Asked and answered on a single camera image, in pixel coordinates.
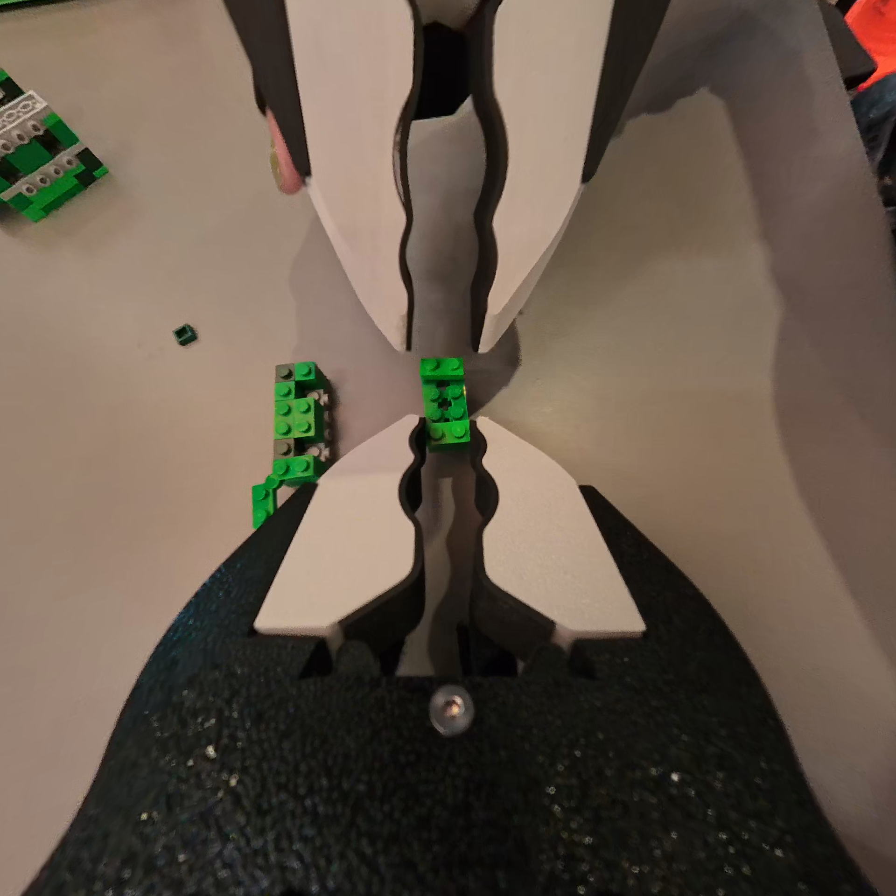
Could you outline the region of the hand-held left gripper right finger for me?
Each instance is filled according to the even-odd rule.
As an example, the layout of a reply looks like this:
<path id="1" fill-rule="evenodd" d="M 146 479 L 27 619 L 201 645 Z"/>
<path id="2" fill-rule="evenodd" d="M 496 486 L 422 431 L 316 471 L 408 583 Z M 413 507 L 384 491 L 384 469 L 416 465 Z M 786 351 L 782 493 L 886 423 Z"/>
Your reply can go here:
<path id="1" fill-rule="evenodd" d="M 472 621 L 516 659 L 633 639 L 646 624 L 576 479 L 487 417 L 472 425 Z"/>

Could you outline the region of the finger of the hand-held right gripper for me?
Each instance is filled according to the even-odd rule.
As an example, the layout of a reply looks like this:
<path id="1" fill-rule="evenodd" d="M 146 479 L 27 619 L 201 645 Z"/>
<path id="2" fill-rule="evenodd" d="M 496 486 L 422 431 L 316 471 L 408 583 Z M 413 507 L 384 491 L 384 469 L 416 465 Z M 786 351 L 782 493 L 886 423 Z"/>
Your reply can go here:
<path id="1" fill-rule="evenodd" d="M 286 1 L 285 10 L 312 204 L 367 314 L 397 351 L 409 351 L 407 149 L 422 78 L 419 6 Z"/>
<path id="2" fill-rule="evenodd" d="M 486 173 L 474 214 L 476 352 L 518 316 L 581 196 L 614 6 L 485 2 L 477 16 L 471 87 Z"/>

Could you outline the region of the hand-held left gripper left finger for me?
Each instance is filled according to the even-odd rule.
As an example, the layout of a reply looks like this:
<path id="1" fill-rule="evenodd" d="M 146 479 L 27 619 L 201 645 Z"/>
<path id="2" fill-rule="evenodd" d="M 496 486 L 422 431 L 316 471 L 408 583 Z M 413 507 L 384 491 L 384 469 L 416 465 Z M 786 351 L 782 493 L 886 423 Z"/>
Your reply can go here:
<path id="1" fill-rule="evenodd" d="M 396 673 L 424 608 L 417 511 L 425 425 L 409 414 L 298 487 L 295 533 L 253 620 L 253 635 L 323 642 L 335 656 L 363 644 Z"/>

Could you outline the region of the long green brick assembly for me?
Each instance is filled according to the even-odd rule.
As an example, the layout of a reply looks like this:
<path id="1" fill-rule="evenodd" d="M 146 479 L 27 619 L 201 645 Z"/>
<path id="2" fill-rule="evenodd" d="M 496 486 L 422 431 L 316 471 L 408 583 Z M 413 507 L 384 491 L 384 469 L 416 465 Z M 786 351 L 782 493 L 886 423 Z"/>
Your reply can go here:
<path id="1" fill-rule="evenodd" d="M 272 463 L 252 486 L 254 530 L 275 514 L 282 490 L 316 485 L 334 463 L 333 408 L 330 382 L 316 362 L 276 365 Z"/>

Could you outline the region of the small green brick assembly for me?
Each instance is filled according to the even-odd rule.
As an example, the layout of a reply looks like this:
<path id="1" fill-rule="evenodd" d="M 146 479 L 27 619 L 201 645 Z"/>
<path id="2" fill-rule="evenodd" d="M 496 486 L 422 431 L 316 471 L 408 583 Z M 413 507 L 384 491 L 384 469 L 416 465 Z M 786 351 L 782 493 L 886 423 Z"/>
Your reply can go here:
<path id="1" fill-rule="evenodd" d="M 428 449 L 445 451 L 468 445 L 469 407 L 463 358 L 422 358 L 420 381 Z"/>

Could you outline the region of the grey desk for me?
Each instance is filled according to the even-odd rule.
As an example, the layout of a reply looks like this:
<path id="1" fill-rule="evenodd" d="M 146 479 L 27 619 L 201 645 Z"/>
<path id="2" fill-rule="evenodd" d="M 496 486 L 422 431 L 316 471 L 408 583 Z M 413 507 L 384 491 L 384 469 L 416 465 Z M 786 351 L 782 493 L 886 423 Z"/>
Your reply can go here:
<path id="1" fill-rule="evenodd" d="M 2 14 L 2 67 L 111 169 L 2 222 L 2 894 L 21 894 L 162 634 L 252 532 L 277 360 L 318 358 L 361 404 L 346 446 L 420 386 L 308 199 L 273 186 L 219 2 Z M 711 600 L 894 894 L 892 251 L 837 75 L 810 4 L 674 2 L 478 388 Z"/>

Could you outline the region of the person's right hand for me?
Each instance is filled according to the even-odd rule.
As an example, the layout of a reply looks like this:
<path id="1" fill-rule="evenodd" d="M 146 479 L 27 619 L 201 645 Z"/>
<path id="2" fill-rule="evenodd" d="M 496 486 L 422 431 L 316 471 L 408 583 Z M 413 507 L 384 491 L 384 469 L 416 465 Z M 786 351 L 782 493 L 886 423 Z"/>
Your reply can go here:
<path id="1" fill-rule="evenodd" d="M 274 182 L 281 193 L 286 196 L 294 196 L 302 190 L 304 178 L 297 172 L 282 132 L 270 108 L 265 112 L 265 120 L 271 138 L 270 165 Z"/>

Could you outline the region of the green and grey brick build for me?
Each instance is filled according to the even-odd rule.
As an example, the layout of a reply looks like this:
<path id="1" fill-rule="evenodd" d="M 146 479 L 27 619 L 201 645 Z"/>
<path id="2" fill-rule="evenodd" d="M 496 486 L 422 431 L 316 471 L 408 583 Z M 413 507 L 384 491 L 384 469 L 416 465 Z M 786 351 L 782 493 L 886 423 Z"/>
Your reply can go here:
<path id="1" fill-rule="evenodd" d="M 1 71 L 1 204 L 39 222 L 108 167 L 35 91 Z"/>

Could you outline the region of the dark blue cloth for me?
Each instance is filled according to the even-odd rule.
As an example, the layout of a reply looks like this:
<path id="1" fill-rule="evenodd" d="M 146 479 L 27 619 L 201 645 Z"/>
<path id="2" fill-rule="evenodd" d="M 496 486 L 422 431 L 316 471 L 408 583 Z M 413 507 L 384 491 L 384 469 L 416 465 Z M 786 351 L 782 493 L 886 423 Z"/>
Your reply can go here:
<path id="1" fill-rule="evenodd" d="M 850 105 L 890 233 L 895 236 L 895 74 L 858 91 Z"/>

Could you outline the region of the orange object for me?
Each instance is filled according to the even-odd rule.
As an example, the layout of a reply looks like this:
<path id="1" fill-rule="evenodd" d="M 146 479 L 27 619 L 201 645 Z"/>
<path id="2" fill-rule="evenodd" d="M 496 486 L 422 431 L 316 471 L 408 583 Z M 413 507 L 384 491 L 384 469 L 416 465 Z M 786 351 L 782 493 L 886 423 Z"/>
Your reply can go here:
<path id="1" fill-rule="evenodd" d="M 856 1 L 845 21 L 875 62 L 875 72 L 858 86 L 864 91 L 895 73 L 895 1 Z"/>

